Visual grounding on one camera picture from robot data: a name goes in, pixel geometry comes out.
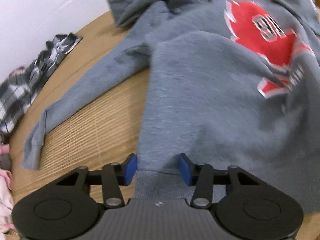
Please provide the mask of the grey hoodie red print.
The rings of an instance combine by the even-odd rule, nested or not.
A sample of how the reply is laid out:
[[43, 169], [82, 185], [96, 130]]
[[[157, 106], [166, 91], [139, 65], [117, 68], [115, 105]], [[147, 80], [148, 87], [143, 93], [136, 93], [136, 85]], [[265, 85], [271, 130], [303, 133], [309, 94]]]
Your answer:
[[319, 22], [311, 0], [107, 0], [128, 35], [46, 108], [44, 137], [117, 84], [150, 68], [137, 148], [137, 198], [190, 198], [178, 156], [236, 165], [319, 211]]

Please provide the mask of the pink garment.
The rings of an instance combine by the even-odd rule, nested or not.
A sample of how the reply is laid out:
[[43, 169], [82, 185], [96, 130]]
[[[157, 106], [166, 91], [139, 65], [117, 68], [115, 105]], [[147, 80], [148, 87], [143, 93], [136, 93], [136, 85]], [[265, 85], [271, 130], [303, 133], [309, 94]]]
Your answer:
[[12, 197], [12, 173], [10, 160], [10, 145], [1, 144], [1, 239], [15, 227], [12, 222], [11, 213], [14, 207]]

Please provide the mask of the black white plaid shirt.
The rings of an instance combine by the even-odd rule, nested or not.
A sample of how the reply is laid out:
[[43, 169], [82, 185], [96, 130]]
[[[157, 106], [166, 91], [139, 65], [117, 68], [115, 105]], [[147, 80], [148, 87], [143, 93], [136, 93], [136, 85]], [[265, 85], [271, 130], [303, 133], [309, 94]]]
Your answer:
[[55, 35], [27, 68], [17, 68], [1, 84], [1, 135], [14, 130], [48, 79], [81, 40], [73, 33]]

